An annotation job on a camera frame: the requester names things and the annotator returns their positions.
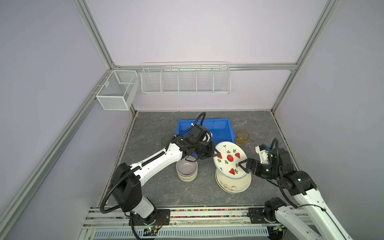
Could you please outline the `cream floral plate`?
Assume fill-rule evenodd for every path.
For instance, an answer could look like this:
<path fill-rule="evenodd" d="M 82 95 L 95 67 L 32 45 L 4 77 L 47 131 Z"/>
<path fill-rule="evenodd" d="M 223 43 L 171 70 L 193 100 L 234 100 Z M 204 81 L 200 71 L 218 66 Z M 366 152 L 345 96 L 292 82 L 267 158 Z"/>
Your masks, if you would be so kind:
<path fill-rule="evenodd" d="M 223 191 L 230 194 L 238 194 L 244 192 L 249 188 L 252 182 L 251 174 L 247 174 L 241 179 L 230 179 L 218 170 L 215 170 L 215 178 L 218 186 Z"/>

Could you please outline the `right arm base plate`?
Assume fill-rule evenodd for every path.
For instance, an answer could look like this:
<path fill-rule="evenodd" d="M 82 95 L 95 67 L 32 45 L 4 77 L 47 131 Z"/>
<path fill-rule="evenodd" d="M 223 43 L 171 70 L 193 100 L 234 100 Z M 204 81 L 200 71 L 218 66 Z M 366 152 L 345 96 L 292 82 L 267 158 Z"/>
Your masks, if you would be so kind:
<path fill-rule="evenodd" d="M 248 208 L 247 217 L 250 218 L 252 224 L 269 224 L 265 213 L 265 208 L 256 207 Z"/>

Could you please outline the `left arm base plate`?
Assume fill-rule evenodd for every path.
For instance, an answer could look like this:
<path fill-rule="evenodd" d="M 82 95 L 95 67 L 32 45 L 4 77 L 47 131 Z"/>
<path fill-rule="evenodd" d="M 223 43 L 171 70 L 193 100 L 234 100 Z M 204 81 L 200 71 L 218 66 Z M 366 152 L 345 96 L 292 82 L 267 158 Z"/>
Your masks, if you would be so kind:
<path fill-rule="evenodd" d="M 129 224 L 134 224 L 134 226 L 168 226 L 170 224 L 170 220 L 170 209 L 156 209 L 146 218 L 142 218 L 139 214 L 131 214 Z"/>

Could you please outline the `watermelon pattern plate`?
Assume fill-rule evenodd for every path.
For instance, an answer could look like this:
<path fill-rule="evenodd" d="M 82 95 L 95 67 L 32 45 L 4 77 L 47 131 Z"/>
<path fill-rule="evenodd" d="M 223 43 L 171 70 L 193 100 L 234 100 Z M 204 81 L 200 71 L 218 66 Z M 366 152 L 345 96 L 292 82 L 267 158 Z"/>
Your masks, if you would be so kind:
<path fill-rule="evenodd" d="M 214 157 L 214 163 L 220 173 L 230 179 L 242 179 L 246 172 L 240 167 L 239 162 L 246 160 L 245 152 L 236 144 L 221 142 L 216 145 L 219 155 Z"/>

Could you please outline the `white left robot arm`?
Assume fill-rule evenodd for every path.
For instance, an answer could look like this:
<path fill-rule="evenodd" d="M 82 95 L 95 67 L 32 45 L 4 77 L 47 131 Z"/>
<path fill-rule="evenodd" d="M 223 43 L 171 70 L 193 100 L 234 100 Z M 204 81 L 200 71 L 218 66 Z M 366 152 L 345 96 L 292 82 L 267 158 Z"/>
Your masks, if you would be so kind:
<path fill-rule="evenodd" d="M 145 160 L 118 166 L 108 192 L 100 205 L 100 212 L 110 213 L 122 210 L 149 220 L 157 217 L 157 208 L 143 196 L 142 187 L 164 168 L 187 156 L 197 155 L 199 159 L 210 158 L 216 153 L 210 132 L 173 136 L 159 152 Z"/>

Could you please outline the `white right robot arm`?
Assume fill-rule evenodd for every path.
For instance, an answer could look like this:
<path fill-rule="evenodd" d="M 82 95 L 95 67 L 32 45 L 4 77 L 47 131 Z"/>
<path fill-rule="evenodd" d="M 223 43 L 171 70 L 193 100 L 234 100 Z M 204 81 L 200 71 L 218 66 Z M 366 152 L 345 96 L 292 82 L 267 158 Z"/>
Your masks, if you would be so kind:
<path fill-rule="evenodd" d="M 265 164 L 260 160 L 248 158 L 239 162 L 238 165 L 246 173 L 267 181 L 276 181 L 284 198 L 272 198 L 265 202 L 261 217 L 267 222 L 282 224 L 298 239 L 351 239 L 325 203 L 311 177 L 304 171 L 297 171 L 290 159 L 285 160 L 278 154 L 273 154 Z M 304 209 L 320 233 L 313 233 L 301 219 L 294 215 L 293 208 Z"/>

